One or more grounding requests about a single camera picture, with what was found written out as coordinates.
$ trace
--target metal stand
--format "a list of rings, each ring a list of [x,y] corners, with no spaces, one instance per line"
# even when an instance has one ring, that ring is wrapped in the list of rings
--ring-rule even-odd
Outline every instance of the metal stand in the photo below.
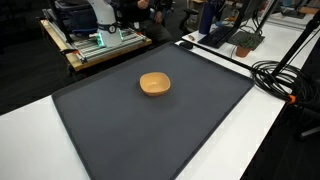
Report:
[[[50,7],[51,7],[51,10],[53,12],[53,14],[56,16],[57,18],[57,23],[59,25],[59,28],[61,29],[61,31],[63,32],[63,34],[65,35],[65,38],[66,38],[66,42],[67,43],[72,43],[73,40],[71,39],[68,31],[67,31],[67,28],[66,26],[63,24],[63,21],[61,20],[60,16],[59,16],[59,13],[58,13],[58,10],[56,8],[56,5],[54,3],[55,0],[47,0]]]
[[[296,40],[296,42],[289,49],[287,54],[282,58],[278,66],[273,70],[271,76],[277,76],[280,71],[287,65],[292,56],[297,52],[300,46],[305,42],[305,40],[309,37],[313,30],[317,29],[320,25],[320,11],[318,11],[312,20],[306,26],[306,29],[302,32],[300,37]]]
[[[304,109],[303,110],[303,114],[310,115],[310,116],[315,117],[315,118],[320,120],[320,113],[318,113],[318,112],[315,112],[315,111],[312,111],[312,110],[309,110],[309,109]],[[309,137],[311,135],[315,135],[317,133],[320,133],[320,126],[312,128],[312,129],[310,129],[308,131],[302,132],[300,134],[300,139],[301,140],[305,140],[307,137]]]
[[[268,9],[268,11],[266,12],[266,14],[264,15],[263,19],[261,20],[258,28],[255,31],[255,35],[258,35],[259,32],[261,31],[261,29],[263,28],[264,24],[267,22],[269,16],[271,15],[271,13],[273,12],[274,7],[276,6],[276,4],[278,3],[278,0],[274,0],[270,6],[270,8]]]
[[[55,24],[50,23],[50,26],[59,35],[63,41],[67,41],[63,32]],[[73,37],[74,42],[66,43],[67,49],[61,50],[61,54],[65,55],[68,53],[74,53],[81,63],[86,63],[88,61],[95,61],[99,58],[110,56],[113,53],[124,51],[126,48],[137,46],[145,42],[146,37],[144,35],[138,35],[132,29],[122,30],[123,42],[120,46],[116,47],[99,47],[96,40],[92,39],[79,39]]]

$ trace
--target orange object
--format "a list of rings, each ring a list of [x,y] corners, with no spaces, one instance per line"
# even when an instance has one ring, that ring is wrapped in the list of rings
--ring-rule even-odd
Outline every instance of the orange object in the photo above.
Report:
[[[191,41],[194,41],[194,37],[193,37],[193,36],[188,35],[188,38],[189,38]]]
[[[147,73],[141,76],[140,87],[148,96],[160,96],[169,90],[170,80],[161,72]]]
[[[78,50],[73,51],[72,54],[79,54],[79,51]]]
[[[263,5],[263,7],[261,8],[261,10],[265,10],[266,7],[268,6],[268,4],[269,4],[269,0],[266,1],[266,3],[265,3],[265,4]]]
[[[309,8],[309,7],[301,7],[299,10],[300,13],[304,14],[316,14],[319,11],[319,8]]]
[[[250,53],[251,49],[245,49],[241,46],[237,46],[236,56],[245,58]]]
[[[294,104],[296,102],[296,99],[297,99],[296,96],[289,94],[289,97],[290,97],[291,101],[289,101],[288,103],[289,104]]]
[[[233,22],[235,22],[237,20],[237,17],[235,17],[235,16],[229,16],[228,17],[228,21],[233,21]]]

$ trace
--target equipment box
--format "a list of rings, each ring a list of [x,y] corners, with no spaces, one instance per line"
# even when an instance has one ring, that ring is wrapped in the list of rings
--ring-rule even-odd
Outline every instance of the equipment box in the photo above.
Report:
[[[71,5],[55,1],[55,5],[67,31],[97,28],[97,18],[90,4]]]

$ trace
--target floor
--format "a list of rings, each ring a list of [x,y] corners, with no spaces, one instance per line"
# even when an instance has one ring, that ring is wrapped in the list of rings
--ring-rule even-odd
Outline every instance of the floor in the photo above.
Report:
[[[167,16],[166,28],[171,32],[173,41],[177,41],[182,36],[178,25],[185,15],[183,9],[186,8],[186,1],[175,0],[173,7],[174,11]],[[31,16],[41,15],[41,8],[47,8],[47,5],[39,1]],[[0,114],[41,99],[84,78],[82,75],[68,74],[64,59],[50,42],[42,38],[34,19],[30,20],[28,28],[15,31],[19,33],[1,32],[6,47],[0,55]],[[318,45],[310,55],[304,71],[319,75],[319,56]],[[296,138],[302,130],[319,124],[319,120],[300,117],[301,112],[291,107],[283,111],[241,179],[320,179],[320,136],[316,135],[303,142]]]

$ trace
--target dark gray mat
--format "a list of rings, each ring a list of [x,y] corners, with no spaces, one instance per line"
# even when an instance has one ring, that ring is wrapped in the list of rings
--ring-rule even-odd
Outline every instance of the dark gray mat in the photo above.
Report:
[[[171,88],[148,97],[149,72]],[[66,129],[92,179],[172,179],[198,151],[253,81],[175,44],[53,94]]]

